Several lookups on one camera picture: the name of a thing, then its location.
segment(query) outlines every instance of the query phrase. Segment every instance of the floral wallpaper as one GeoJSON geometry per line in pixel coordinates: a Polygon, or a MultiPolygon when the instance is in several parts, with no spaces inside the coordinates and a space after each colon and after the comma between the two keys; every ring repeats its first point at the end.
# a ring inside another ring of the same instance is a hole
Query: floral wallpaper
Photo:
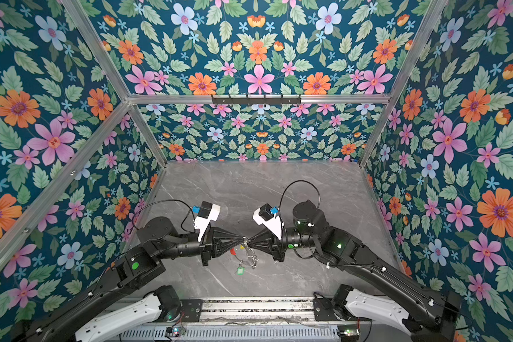
{"type": "Polygon", "coordinates": [[[319,95],[389,90],[429,1],[93,5],[93,25],[134,93],[319,95]]]}
{"type": "Polygon", "coordinates": [[[0,340],[93,284],[133,233],[158,169],[126,115],[0,273],[0,340]]]}
{"type": "Polygon", "coordinates": [[[61,5],[48,4],[0,1],[0,238],[118,102],[61,5]]]}
{"type": "Polygon", "coordinates": [[[357,161],[382,106],[193,104],[141,111],[170,160],[357,161]]]}
{"type": "Polygon", "coordinates": [[[462,296],[455,340],[513,341],[513,0],[458,5],[365,167],[407,275],[462,296]]]}

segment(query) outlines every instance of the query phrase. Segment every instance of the flower center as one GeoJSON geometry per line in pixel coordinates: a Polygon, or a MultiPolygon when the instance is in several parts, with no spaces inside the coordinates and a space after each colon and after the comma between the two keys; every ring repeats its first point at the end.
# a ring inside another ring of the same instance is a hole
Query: flower center
{"type": "Polygon", "coordinates": [[[48,145],[51,148],[57,148],[61,144],[61,140],[58,137],[53,137],[48,141],[48,145]]]}
{"type": "Polygon", "coordinates": [[[54,30],[53,28],[48,28],[48,34],[49,34],[52,38],[57,37],[57,33],[55,32],[55,30],[54,30]]]}
{"type": "Polygon", "coordinates": [[[18,102],[11,107],[11,111],[15,115],[23,115],[27,111],[27,105],[25,105],[23,102],[18,102]]]}
{"type": "Polygon", "coordinates": [[[508,212],[507,212],[507,209],[505,206],[503,205],[499,205],[497,207],[495,207],[493,210],[493,213],[494,215],[499,219],[499,220],[506,220],[507,219],[507,216],[508,216],[508,212]]]}

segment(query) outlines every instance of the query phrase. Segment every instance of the wallpaper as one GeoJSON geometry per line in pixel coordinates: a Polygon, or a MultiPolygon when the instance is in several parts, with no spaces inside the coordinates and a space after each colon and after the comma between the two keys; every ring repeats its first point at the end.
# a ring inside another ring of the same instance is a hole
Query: wallpaper
{"type": "Polygon", "coordinates": [[[0,273],[0,339],[93,284],[133,233],[158,169],[126,115],[0,273]]]}
{"type": "Polygon", "coordinates": [[[0,238],[117,103],[61,5],[48,3],[0,1],[0,238]]]}
{"type": "Polygon", "coordinates": [[[366,165],[407,274],[513,341],[513,0],[448,8],[366,165]]]}
{"type": "Polygon", "coordinates": [[[188,104],[141,111],[169,160],[357,161],[382,106],[188,104]]]}
{"type": "Polygon", "coordinates": [[[371,94],[390,90],[428,5],[96,1],[91,19],[133,93],[371,94]]]}

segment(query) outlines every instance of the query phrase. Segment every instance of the marble surface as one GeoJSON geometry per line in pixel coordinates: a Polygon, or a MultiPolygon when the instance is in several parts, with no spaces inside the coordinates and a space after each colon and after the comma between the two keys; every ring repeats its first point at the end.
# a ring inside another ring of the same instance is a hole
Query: marble surface
{"type": "MultiPolygon", "coordinates": [[[[378,256],[397,265],[389,236],[368,195],[359,166],[354,162],[171,162],[155,200],[181,199],[190,206],[202,201],[221,206],[214,223],[234,233],[253,236],[264,226],[252,219],[264,203],[277,206],[283,189],[292,181],[307,180],[321,192],[321,207],[328,222],[345,229],[367,244],[378,256]]],[[[317,203],[315,189],[306,183],[289,188],[282,203],[283,219],[292,222],[292,208],[310,199],[317,203]]],[[[156,204],[149,218],[168,216],[178,227],[186,213],[176,202],[156,204]]],[[[247,258],[239,246],[237,255],[247,258]]],[[[179,297],[215,296],[310,296],[314,291],[332,295],[340,284],[349,284],[370,294],[379,294],[365,281],[337,269],[327,269],[315,259],[299,259],[287,251],[285,262],[256,251],[254,270],[236,275],[239,262],[229,253],[211,259],[208,267],[199,257],[164,260],[166,272],[134,294],[143,295],[164,284],[173,285],[179,297]]],[[[300,250],[303,256],[308,250],[300,250]]]]}

